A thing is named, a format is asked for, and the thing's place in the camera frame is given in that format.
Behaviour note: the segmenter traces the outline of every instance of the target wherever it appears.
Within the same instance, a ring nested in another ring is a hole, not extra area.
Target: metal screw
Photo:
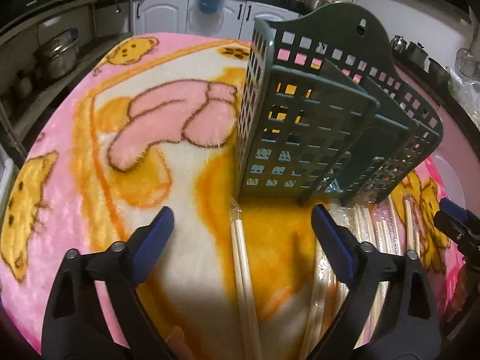
[[[362,249],[364,252],[372,253],[375,250],[375,247],[369,242],[362,242],[360,244],[360,249]]]
[[[76,250],[76,249],[67,250],[66,256],[67,256],[68,259],[75,258],[77,255],[78,255],[78,250]]]
[[[122,242],[122,241],[117,241],[117,242],[114,242],[112,244],[112,250],[114,252],[119,252],[119,251],[122,251],[123,249],[125,249],[125,243]]]
[[[414,250],[408,250],[406,252],[406,256],[411,259],[411,260],[416,260],[419,256],[417,255],[417,252]]]

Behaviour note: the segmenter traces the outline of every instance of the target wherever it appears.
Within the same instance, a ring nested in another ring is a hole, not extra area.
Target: tablecloth
[[[243,358],[228,202],[248,55],[249,45],[239,40],[165,33],[125,40],[45,125],[15,181],[0,238],[3,306],[36,350],[66,250],[103,251],[167,205],[175,230],[139,286],[140,300],[163,337],[173,326],[184,330],[197,359]],[[393,193],[402,239],[403,200],[413,203],[440,313],[462,264],[433,225],[445,195],[429,159]],[[240,201],[265,359],[299,355],[311,300],[316,203]],[[381,216],[388,205],[370,210]],[[112,335],[125,345],[107,294],[98,290]]]

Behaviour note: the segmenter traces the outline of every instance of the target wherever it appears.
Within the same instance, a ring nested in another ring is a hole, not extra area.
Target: utensil caddy
[[[326,5],[256,20],[236,142],[236,197],[379,202],[440,144],[376,17]]]

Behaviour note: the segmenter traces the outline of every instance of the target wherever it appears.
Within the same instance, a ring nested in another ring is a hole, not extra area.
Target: cartoon print
[[[94,76],[101,73],[100,68],[110,63],[112,65],[131,65],[134,64],[145,55],[153,50],[158,44],[158,39],[151,37],[129,38],[120,43],[112,51],[103,57],[103,59],[95,66]]]
[[[109,164],[127,171],[159,142],[223,145],[235,124],[235,92],[227,84],[180,80],[142,93],[130,102],[130,121],[108,149]]]
[[[19,282],[26,276],[27,242],[38,222],[38,209],[47,208],[42,200],[42,190],[57,157],[58,153],[52,151],[26,161],[10,194],[0,237],[0,253]]]
[[[222,47],[218,49],[218,52],[223,56],[240,61],[246,61],[250,56],[250,50],[243,47]]]
[[[420,232],[421,260],[426,270],[445,272],[445,261],[440,253],[441,249],[450,247],[450,239],[434,225],[434,216],[440,206],[438,204],[438,186],[429,178],[421,182],[415,171],[408,174],[392,192],[392,198],[400,220],[406,226],[404,199],[412,197],[413,209],[420,213],[419,222],[423,229]]]

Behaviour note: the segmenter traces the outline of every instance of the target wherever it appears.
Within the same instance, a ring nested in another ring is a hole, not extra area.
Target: black door handle
[[[245,21],[250,20],[250,12],[251,12],[251,5],[248,6],[248,15],[247,15],[247,18],[245,19]]]

